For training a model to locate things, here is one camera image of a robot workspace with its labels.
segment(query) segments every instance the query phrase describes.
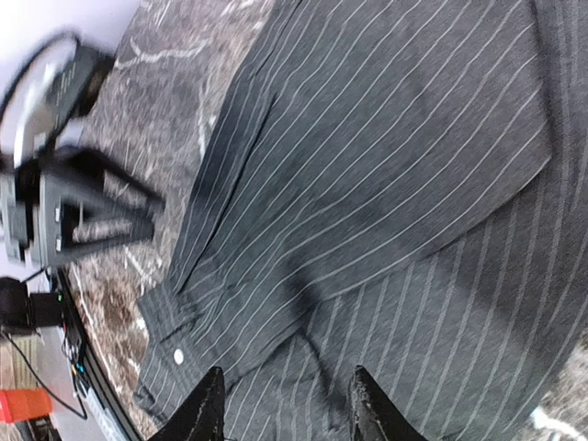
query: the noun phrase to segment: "speckled countertop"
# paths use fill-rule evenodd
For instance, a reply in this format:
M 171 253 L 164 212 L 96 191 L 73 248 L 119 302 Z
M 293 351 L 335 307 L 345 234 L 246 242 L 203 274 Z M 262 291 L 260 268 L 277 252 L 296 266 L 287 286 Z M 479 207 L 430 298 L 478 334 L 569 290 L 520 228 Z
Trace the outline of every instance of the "speckled countertop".
M 132 399 L 148 341 L 136 300 L 163 278 L 169 266 L 222 99 L 273 2 L 144 0 L 85 126 L 87 144 L 101 148 L 166 198 L 153 243 L 88 257 L 70 270 L 96 351 L 121 402 L 146 437 L 154 433 L 154 425 Z M 125 188 L 116 190 L 119 197 L 126 196 Z M 544 402 L 550 415 L 588 431 L 587 397 L 584 343 Z M 550 432 L 531 427 L 520 437 L 548 439 Z

